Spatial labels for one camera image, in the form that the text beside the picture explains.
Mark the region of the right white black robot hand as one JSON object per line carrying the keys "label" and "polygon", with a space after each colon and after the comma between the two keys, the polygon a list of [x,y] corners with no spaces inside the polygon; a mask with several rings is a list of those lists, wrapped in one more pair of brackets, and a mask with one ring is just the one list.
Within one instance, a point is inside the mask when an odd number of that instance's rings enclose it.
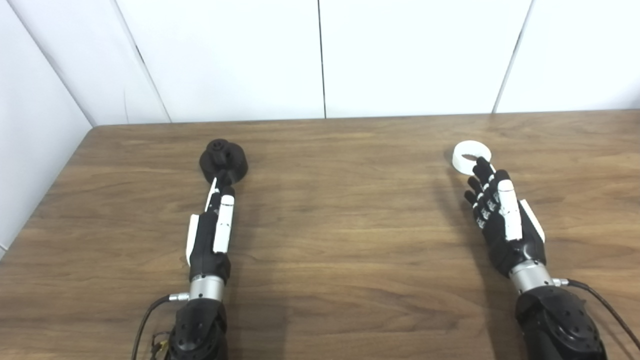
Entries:
{"label": "right white black robot hand", "polygon": [[545,241],[531,211],[519,199],[510,174],[478,157],[467,180],[464,198],[487,246],[494,269],[505,277],[517,265],[547,263]]}

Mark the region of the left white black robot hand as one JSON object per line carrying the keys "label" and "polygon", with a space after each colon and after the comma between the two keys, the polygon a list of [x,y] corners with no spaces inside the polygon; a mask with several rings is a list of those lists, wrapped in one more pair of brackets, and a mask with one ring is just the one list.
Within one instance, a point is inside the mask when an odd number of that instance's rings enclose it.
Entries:
{"label": "left white black robot hand", "polygon": [[195,239],[189,255],[189,280],[196,277],[215,276],[227,284],[231,275],[231,261],[225,251],[214,251],[215,234],[222,196],[233,195],[231,178],[228,171],[220,170],[211,183],[205,210],[198,215]]}

